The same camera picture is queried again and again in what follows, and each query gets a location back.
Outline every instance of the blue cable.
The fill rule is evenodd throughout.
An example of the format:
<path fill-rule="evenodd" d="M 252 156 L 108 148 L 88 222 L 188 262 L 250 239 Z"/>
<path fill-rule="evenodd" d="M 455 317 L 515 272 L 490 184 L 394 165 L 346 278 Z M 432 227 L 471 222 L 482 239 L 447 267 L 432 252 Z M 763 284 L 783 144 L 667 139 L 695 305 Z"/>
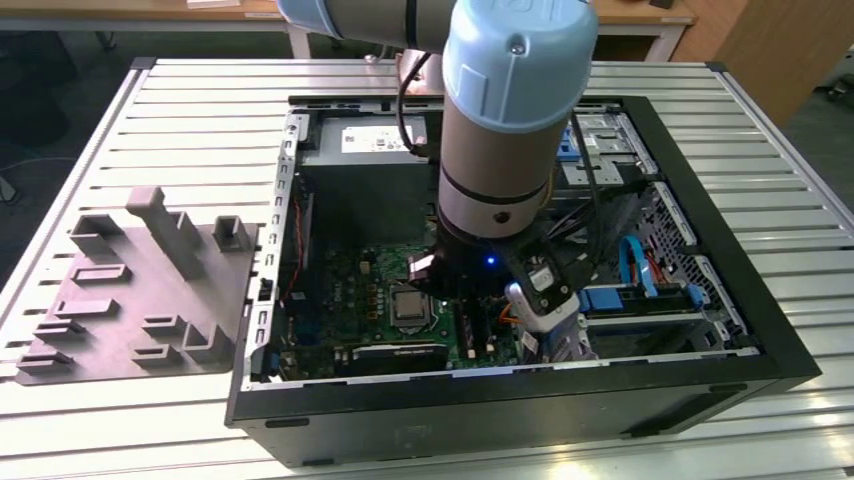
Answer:
<path fill-rule="evenodd" d="M 629 266 L 629 253 L 635 258 L 635 268 L 638 269 L 638 279 L 645 290 L 651 297 L 658 296 L 655 282 L 653 280 L 653 268 L 643 253 L 643 245 L 634 235 L 626 235 L 619 242 L 619 277 L 623 283 L 631 283 L 631 268 Z"/>

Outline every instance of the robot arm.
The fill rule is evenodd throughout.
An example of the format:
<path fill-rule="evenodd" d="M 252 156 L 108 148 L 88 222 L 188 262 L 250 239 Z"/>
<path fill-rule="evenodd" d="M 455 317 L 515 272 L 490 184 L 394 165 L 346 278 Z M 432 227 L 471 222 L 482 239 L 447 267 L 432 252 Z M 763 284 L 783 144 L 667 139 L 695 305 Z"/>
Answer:
<path fill-rule="evenodd" d="M 279 7 L 292 24 L 319 33 L 442 53 L 439 240 L 434 254 L 414 263 L 434 272 L 419 277 L 411 268 L 410 279 L 438 297 L 494 294 L 484 258 L 534 222 L 587 85 L 592 6 L 587 0 L 279 0 Z M 462 292 L 460 278 L 480 289 Z"/>

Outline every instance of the green circuit board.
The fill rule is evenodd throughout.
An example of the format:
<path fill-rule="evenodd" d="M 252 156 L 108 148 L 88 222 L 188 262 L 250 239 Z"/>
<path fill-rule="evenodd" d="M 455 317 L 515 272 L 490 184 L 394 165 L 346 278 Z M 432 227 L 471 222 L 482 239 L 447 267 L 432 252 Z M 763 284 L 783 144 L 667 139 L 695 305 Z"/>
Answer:
<path fill-rule="evenodd" d="M 380 246 L 328 250 L 324 255 L 322 311 L 311 318 L 292 319 L 290 348 L 304 378 L 332 378 L 336 347 L 371 344 L 440 344 L 448 348 L 448 369 L 515 365 L 518 354 L 511 326 L 494 331 L 495 352 L 468 358 L 458 342 L 454 303 L 428 298 L 430 323 L 414 329 L 392 325 L 395 289 L 406 288 L 408 257 L 423 246 Z M 502 302 L 490 309 L 494 318 Z"/>

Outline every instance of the black cable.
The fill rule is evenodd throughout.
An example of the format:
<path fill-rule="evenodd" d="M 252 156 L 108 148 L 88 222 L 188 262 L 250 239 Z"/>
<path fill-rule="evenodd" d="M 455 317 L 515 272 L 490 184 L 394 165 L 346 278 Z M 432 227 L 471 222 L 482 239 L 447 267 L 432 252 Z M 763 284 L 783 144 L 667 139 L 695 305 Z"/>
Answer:
<path fill-rule="evenodd" d="M 602 190 L 599 192 L 599 201 L 602 205 L 606 205 L 609 202 L 614 201 L 623 195 L 639 194 L 649 187 L 650 182 L 645 180 L 635 180 L 631 183 L 621 185 L 619 187 L 611 187 L 607 190 Z M 591 211 L 587 209 L 592 206 L 592 201 L 587 200 L 582 203 L 575 210 L 567 213 L 560 220 L 555 222 L 551 229 L 548 230 L 546 236 L 550 240 L 554 240 L 558 237 L 566 237 L 571 235 L 576 231 L 579 231 L 583 226 L 586 220 L 588 220 L 588 216 Z"/>
<path fill-rule="evenodd" d="M 418 48 L 418 0 L 406 0 L 406 18 L 403 24 L 406 31 L 406 46 L 411 50 Z"/>
<path fill-rule="evenodd" d="M 403 140 L 403 146 L 407 148 L 407 150 L 412 155 L 423 158 L 427 158 L 428 156 L 426 148 L 423 145 L 412 145 L 412 139 L 410 138 L 410 135 L 406 132 L 406 125 L 403 123 L 403 97 L 406 96 L 406 91 L 410 88 L 410 83 L 412 83 L 412 80 L 415 79 L 415 75 L 418 75 L 418 72 L 420 71 L 422 67 L 427 63 L 427 60 L 430 60 L 430 56 L 431 56 L 430 53 L 424 53 L 422 55 L 422 58 L 419 58 L 418 62 L 415 62 L 415 65 L 412 65 L 412 69 L 410 70 L 410 73 L 406 75 L 403 82 L 400 82 L 400 89 L 398 90 L 398 112 L 395 113 L 395 116 L 398 118 L 398 131 L 400 132 L 400 139 Z"/>
<path fill-rule="evenodd" d="M 592 170 L 592 165 L 590 163 L 590 155 L 587 153 L 587 145 L 584 143 L 584 135 L 582 133 L 582 128 L 578 124 L 578 118 L 575 117 L 575 113 L 570 114 L 570 122 L 572 124 L 572 134 L 575 135 L 575 142 L 578 143 L 578 150 L 582 154 L 582 163 L 584 164 L 584 173 L 587 174 L 587 180 L 590 182 L 590 198 L 592 201 L 592 215 L 596 217 L 596 235 L 595 237 L 590 234 L 587 235 L 587 247 L 590 255 L 590 261 L 592 263 L 594 269 L 599 266 L 599 261 L 602 260 L 603 249 L 600 244 L 604 241 L 604 221 L 602 220 L 602 200 L 599 198 L 599 186 L 596 185 L 596 175 Z"/>

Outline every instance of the wire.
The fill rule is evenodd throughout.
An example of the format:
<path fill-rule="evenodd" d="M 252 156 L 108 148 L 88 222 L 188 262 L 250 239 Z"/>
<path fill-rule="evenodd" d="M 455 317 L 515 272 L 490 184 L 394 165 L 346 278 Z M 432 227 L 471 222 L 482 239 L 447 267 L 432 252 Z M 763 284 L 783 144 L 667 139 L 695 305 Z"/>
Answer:
<path fill-rule="evenodd" d="M 299 202 L 294 199 L 294 210 L 296 211 L 296 270 L 294 270 L 294 276 L 291 277 L 291 282 L 288 283 L 288 288 L 284 291 L 284 295 L 282 295 L 282 304 L 284 305 L 284 301 L 288 299 L 291 295 L 291 291 L 294 290 L 294 285 L 296 284 L 296 279 L 299 277 L 299 271 L 303 269 L 303 209 L 299 206 Z"/>
<path fill-rule="evenodd" d="M 592 211 L 586 211 L 592 204 L 590 202 L 583 203 L 575 208 L 551 227 L 546 237 L 554 240 L 558 237 L 566 237 L 578 232 L 587 225 L 587 220 Z"/>
<path fill-rule="evenodd" d="M 584 137 L 582 135 L 582 128 L 578 124 L 578 118 L 575 114 L 570 114 L 570 122 L 572 124 L 572 132 L 575 134 L 575 138 L 578 139 L 578 148 L 582 154 L 582 162 L 584 164 L 584 173 L 587 174 L 587 180 L 590 182 L 590 197 L 592 201 L 592 214 L 596 217 L 596 236 L 590 237 L 587 241 L 588 255 L 591 258 L 592 268 L 594 270 L 599 266 L 599 261 L 602 260 L 603 248 L 600 245 L 594 247 L 594 241 L 596 244 L 603 242 L 604 238 L 604 221 L 602 220 L 602 201 L 599 199 L 599 186 L 596 185 L 596 175 L 592 171 L 592 165 L 590 164 L 590 155 L 587 154 L 587 145 L 584 144 Z"/>
<path fill-rule="evenodd" d="M 57 160 L 71 160 L 71 161 L 76 161 L 76 158 L 72 157 L 45 157 L 45 158 L 31 158 L 28 160 L 21 160 L 20 162 L 13 163 L 12 165 L 7 165 L 5 167 L 0 168 L 0 173 L 5 172 L 8 170 L 12 170 L 13 168 L 17 167 L 23 167 L 24 165 L 29 165 L 32 163 L 39 163 L 39 162 L 47 162 L 47 161 L 57 161 Z M 20 199 L 20 194 L 16 193 L 12 195 L 12 197 L 7 198 L 4 193 L 3 193 L 3 187 L 0 187 L 0 205 L 5 205 L 7 207 L 13 207 L 17 204 L 17 201 L 15 201 L 15 198 Z"/>
<path fill-rule="evenodd" d="M 548 202 L 551 202 L 551 194 L 555 192 L 555 167 L 551 167 L 551 172 L 548 173 L 548 186 L 546 187 L 546 196 L 539 202 L 538 210 L 546 208 Z"/>
<path fill-rule="evenodd" d="M 435 312 L 432 311 L 432 308 L 430 309 L 430 315 L 432 315 L 432 318 L 435 318 L 435 320 L 432 321 L 432 324 L 430 325 L 430 328 L 427 329 L 427 331 L 432 332 L 432 329 L 436 328 L 436 324 L 439 323 L 439 315 L 435 314 Z"/>
<path fill-rule="evenodd" d="M 655 257 L 650 252 L 646 252 L 646 259 L 650 261 L 650 266 L 653 267 L 653 275 L 655 277 L 655 281 L 666 282 L 667 278 L 665 277 L 665 272 L 662 271 L 662 267 L 655 261 Z"/>
<path fill-rule="evenodd" d="M 641 240 L 634 235 L 626 235 L 619 241 L 619 279 L 623 283 L 639 284 L 649 297 L 658 296 L 655 289 L 655 269 L 650 265 L 647 252 Z"/>
<path fill-rule="evenodd" d="M 395 112 L 395 117 L 398 118 L 398 131 L 400 132 L 400 140 L 403 141 L 403 146 L 407 148 L 410 153 L 416 157 L 427 157 L 427 152 L 422 145 L 412 145 L 412 139 L 406 131 L 406 125 L 403 123 L 403 97 L 406 96 L 406 91 L 410 88 L 410 83 L 415 79 L 415 75 L 420 71 L 422 67 L 430 60 L 430 53 L 424 53 L 422 58 L 418 59 L 415 65 L 412 65 L 412 69 L 410 73 L 406 75 L 403 82 L 400 82 L 400 88 L 398 89 L 398 111 Z"/>
<path fill-rule="evenodd" d="M 29 165 L 31 163 L 37 163 L 37 162 L 52 162 L 52 161 L 77 161 L 76 158 L 73 157 L 45 157 L 45 158 L 31 158 L 29 160 L 21 160 L 17 163 L 13 163 L 12 165 L 7 165 L 5 167 L 0 168 L 0 172 L 5 172 L 8 170 L 12 170 L 13 168 L 17 167 L 23 167 L 24 165 Z"/>
<path fill-rule="evenodd" d="M 522 323 L 522 321 L 518 318 L 507 316 L 507 314 L 510 313 L 510 308 L 511 308 L 511 305 L 508 303 L 504 309 L 502 310 L 502 313 L 498 315 L 498 323 Z"/>

